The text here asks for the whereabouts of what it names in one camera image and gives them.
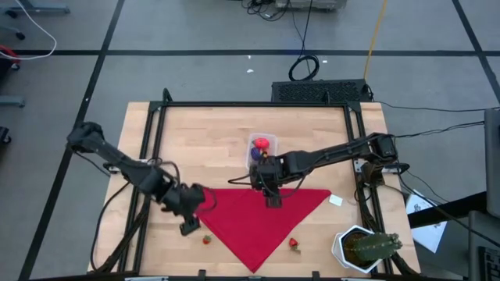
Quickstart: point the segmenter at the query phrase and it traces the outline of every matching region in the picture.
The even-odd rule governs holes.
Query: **plastic container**
[[[260,137],[264,137],[269,141],[269,148],[267,150],[268,155],[276,155],[278,152],[278,138],[275,135],[268,133],[251,133],[247,145],[246,165],[248,170],[250,170],[251,164],[256,163],[256,161],[254,161],[252,159],[252,156],[250,155],[251,149],[255,147],[253,141]]]

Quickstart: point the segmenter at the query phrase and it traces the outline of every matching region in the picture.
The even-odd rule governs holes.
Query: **cactus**
[[[352,248],[349,249],[361,261],[376,261],[391,257],[402,243],[399,235],[375,233],[352,241]]]

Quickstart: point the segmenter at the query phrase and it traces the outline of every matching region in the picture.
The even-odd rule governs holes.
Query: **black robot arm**
[[[289,151],[262,158],[251,165],[250,181],[253,189],[262,190],[268,207],[279,208],[279,187],[296,180],[302,181],[315,168],[357,158],[366,161],[360,168],[364,180],[374,183],[373,181],[380,180],[384,165],[395,162],[398,156],[391,135],[372,133],[368,137],[318,151]]]
[[[199,228],[199,219],[194,216],[196,208],[205,201],[203,186],[188,187],[179,179],[156,165],[135,161],[107,143],[102,128],[92,122],[76,126],[67,137],[68,147],[75,152],[95,153],[119,168],[123,177],[141,193],[158,204],[164,204],[164,211],[182,215],[182,235],[188,235]]]

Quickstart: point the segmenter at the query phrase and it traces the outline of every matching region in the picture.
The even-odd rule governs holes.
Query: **strawberry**
[[[253,141],[253,144],[258,149],[267,149],[269,148],[269,141],[264,137],[259,137]]]
[[[210,237],[210,235],[205,235],[203,237],[203,244],[209,244],[210,242],[212,242],[212,237]]]
[[[300,250],[298,249],[298,242],[297,240],[293,239],[293,238],[290,238],[290,240],[288,241],[288,246],[290,246],[290,249],[292,251],[297,251],[300,253]]]

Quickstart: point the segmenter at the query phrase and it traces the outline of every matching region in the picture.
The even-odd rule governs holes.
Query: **black device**
[[[364,79],[273,82],[273,102],[345,103],[371,101]]]
[[[478,247],[481,281],[500,280],[500,251]]]
[[[102,128],[97,123],[81,123],[73,129],[67,140],[72,151],[95,153],[119,168],[125,180],[131,182],[146,198],[164,204],[162,211],[182,215],[182,235],[186,236],[200,227],[199,218],[194,213],[205,201],[202,185],[194,183],[188,187],[156,165],[134,161],[105,141]]]
[[[290,151],[264,157],[250,166],[250,182],[253,189],[263,192],[267,207],[279,208],[282,204],[279,187],[296,180],[302,183],[315,168],[354,158],[366,160],[359,167],[362,181],[378,186],[384,183],[384,165],[395,162],[398,156],[391,135],[372,133],[368,137],[318,151]]]

